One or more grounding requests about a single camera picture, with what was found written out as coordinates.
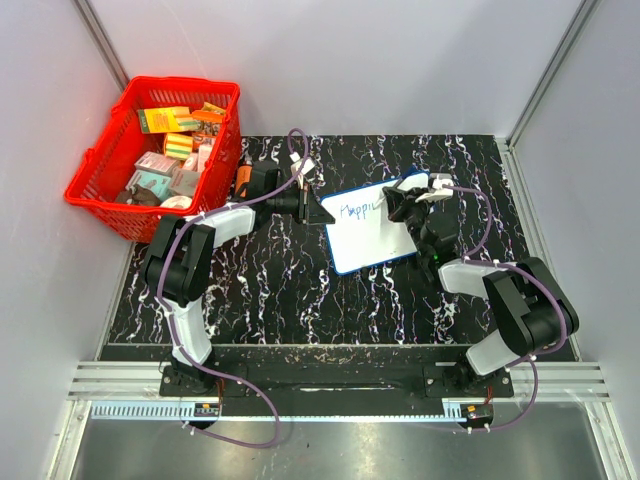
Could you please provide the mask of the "blue-framed whiteboard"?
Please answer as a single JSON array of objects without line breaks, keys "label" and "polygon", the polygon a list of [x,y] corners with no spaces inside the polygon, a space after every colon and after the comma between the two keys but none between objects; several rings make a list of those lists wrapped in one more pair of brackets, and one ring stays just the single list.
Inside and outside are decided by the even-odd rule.
[{"label": "blue-framed whiteboard", "polygon": [[379,201],[382,189],[395,183],[390,179],[321,199],[320,205],[335,219],[326,226],[326,232],[337,274],[346,275],[416,253],[406,226],[389,221],[387,205]]}]

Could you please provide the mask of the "white marker with blue cap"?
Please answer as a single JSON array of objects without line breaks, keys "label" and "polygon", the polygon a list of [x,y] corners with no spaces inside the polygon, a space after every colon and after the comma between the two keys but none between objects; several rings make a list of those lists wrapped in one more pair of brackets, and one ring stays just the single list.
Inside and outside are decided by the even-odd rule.
[{"label": "white marker with blue cap", "polygon": [[377,200],[372,204],[373,209],[380,208],[383,204],[389,204],[394,201],[394,195],[392,193],[382,192]]}]

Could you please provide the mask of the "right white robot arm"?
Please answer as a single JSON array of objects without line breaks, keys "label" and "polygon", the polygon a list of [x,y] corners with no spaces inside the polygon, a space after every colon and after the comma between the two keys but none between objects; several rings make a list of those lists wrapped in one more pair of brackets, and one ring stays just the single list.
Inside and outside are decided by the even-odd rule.
[{"label": "right white robot arm", "polygon": [[579,319],[540,258],[477,260],[480,245],[460,252],[456,221],[431,206],[455,192],[470,191],[433,174],[424,187],[404,190],[395,183],[384,187],[382,196],[388,220],[404,225],[413,241],[416,264],[427,283],[439,292],[484,299],[491,308],[495,331],[469,347],[446,373],[460,392],[476,396],[499,370],[561,349],[578,330]]}]

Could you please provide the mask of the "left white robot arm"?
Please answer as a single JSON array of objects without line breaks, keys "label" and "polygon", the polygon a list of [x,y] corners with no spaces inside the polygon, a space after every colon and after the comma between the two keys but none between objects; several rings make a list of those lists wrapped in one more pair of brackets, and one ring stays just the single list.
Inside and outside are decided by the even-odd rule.
[{"label": "left white robot arm", "polygon": [[332,225],[305,175],[312,160],[292,158],[292,177],[272,161],[250,168],[231,201],[192,217],[165,215],[159,221],[143,264],[143,277],[167,317],[172,352],[162,371],[161,394],[189,389],[211,392],[219,379],[215,354],[205,332],[203,297],[209,285],[214,250],[249,235],[271,216],[289,215],[301,225]]}]

